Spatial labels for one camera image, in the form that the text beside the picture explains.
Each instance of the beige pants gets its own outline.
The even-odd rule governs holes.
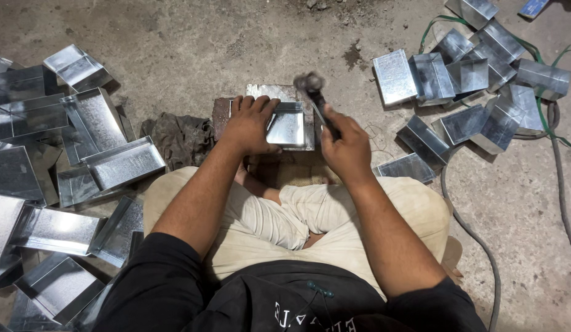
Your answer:
[[[144,234],[197,171],[185,167],[158,178],[144,200]],[[450,212],[443,198],[412,178],[379,177],[378,182],[407,221],[441,261],[449,232]],[[361,241],[353,201],[342,185],[286,186],[282,206],[252,195],[233,183],[216,241],[204,264],[219,280],[249,265],[279,259],[331,264],[353,272],[380,294]],[[300,250],[309,230],[326,233]]]

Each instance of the black t-shirt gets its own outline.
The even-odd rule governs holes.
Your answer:
[[[316,286],[333,296],[323,296]],[[211,284],[193,248],[163,233],[150,234],[120,272],[93,329],[485,330],[468,294],[449,278],[434,288],[408,292],[387,303],[370,284],[347,270],[297,260],[255,264]]]

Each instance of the hand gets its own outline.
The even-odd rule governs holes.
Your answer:
[[[333,141],[333,135],[323,126],[322,153],[329,167],[347,186],[362,184],[375,178],[370,168],[372,150],[369,136],[351,117],[346,117],[325,105],[325,116],[341,132],[341,139]]]
[[[280,102],[277,98],[270,101],[268,96],[257,100],[252,96],[236,97],[220,142],[231,144],[242,157],[281,152],[280,147],[267,143],[266,138],[267,122]]]

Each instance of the person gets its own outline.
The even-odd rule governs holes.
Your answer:
[[[94,331],[484,331],[444,273],[450,211],[410,178],[376,177],[366,132],[330,105],[321,148],[344,185],[267,188],[241,165],[279,153],[279,99],[238,96],[200,168],[157,179],[141,247]]]

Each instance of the left hand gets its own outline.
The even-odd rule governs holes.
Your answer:
[[[279,146],[267,143],[266,138],[267,123],[280,102],[277,98],[269,100],[268,96],[257,100],[252,96],[236,97],[220,142],[231,144],[243,157],[281,152]]]

